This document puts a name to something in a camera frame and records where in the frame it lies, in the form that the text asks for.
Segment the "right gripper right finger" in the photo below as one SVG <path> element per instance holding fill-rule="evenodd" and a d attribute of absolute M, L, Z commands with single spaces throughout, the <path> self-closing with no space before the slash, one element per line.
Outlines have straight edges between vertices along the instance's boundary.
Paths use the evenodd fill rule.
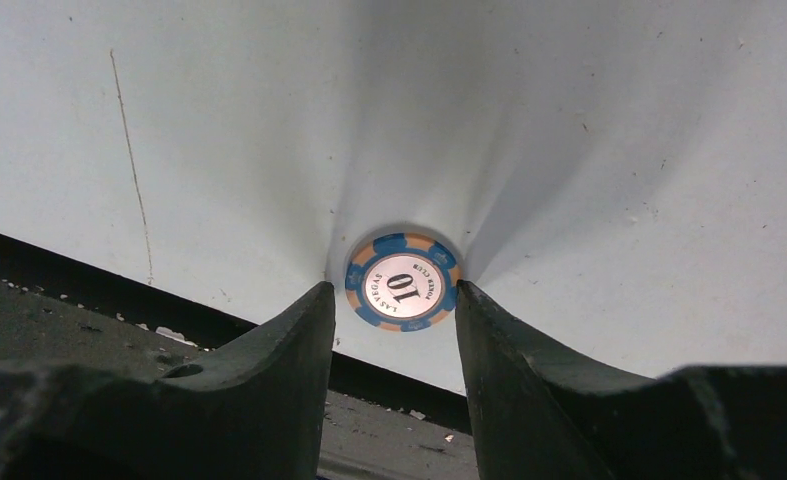
<path fill-rule="evenodd" d="M 652 379 L 594 360 L 457 285 L 483 479 L 787 479 L 787 366 Z"/>

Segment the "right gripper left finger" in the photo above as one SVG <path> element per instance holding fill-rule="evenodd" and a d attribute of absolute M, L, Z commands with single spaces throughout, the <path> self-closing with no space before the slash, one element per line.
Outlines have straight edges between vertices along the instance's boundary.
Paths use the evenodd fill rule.
<path fill-rule="evenodd" d="M 312 479 L 334 330 L 322 281 L 153 380 L 2 360 L 0 479 Z"/>

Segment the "poker chip front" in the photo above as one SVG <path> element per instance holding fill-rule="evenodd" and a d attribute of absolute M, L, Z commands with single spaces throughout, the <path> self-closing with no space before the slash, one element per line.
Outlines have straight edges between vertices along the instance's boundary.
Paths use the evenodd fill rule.
<path fill-rule="evenodd" d="M 349 305 L 362 320 L 409 333 L 428 329 L 453 312 L 461 278 L 460 263 L 441 242 L 397 232 L 354 251 L 344 287 Z"/>

